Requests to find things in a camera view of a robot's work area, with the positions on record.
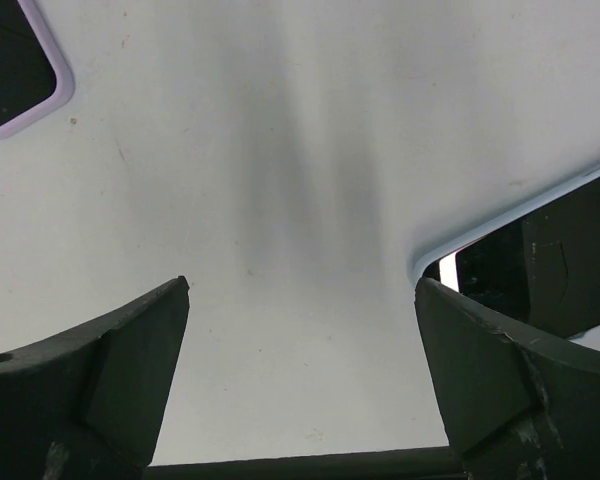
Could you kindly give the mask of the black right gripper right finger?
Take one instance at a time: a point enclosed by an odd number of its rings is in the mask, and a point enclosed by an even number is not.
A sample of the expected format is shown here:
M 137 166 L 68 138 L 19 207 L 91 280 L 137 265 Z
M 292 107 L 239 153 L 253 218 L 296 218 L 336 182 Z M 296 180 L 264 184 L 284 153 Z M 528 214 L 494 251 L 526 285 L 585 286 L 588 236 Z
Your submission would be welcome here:
M 471 479 L 600 479 L 600 351 L 423 277 L 418 327 L 451 449 Z

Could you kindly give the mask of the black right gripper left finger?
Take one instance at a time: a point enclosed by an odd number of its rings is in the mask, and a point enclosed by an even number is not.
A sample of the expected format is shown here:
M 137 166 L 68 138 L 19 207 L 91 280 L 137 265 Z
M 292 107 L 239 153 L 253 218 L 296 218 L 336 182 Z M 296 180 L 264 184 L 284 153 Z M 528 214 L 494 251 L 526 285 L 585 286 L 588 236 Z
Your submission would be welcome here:
M 152 462 L 189 314 L 176 277 L 0 353 L 0 479 L 140 479 Z

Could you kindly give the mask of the light blue phone case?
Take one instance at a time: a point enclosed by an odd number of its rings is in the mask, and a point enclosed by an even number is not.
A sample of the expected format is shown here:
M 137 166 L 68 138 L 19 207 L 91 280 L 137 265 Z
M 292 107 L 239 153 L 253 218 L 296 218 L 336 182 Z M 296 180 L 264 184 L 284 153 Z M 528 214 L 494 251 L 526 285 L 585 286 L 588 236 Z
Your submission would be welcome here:
M 176 276 L 154 460 L 441 446 L 411 262 L 600 162 L 600 1 L 43 1 L 0 140 L 0 353 Z

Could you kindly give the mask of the lilac phone case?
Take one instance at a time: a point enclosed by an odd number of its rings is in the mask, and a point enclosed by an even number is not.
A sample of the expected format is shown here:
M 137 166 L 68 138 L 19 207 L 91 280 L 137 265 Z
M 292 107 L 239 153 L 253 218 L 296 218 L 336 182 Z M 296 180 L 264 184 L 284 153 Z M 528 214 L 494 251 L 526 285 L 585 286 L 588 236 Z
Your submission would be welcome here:
M 0 1 L 0 139 L 66 104 L 75 83 L 34 1 Z

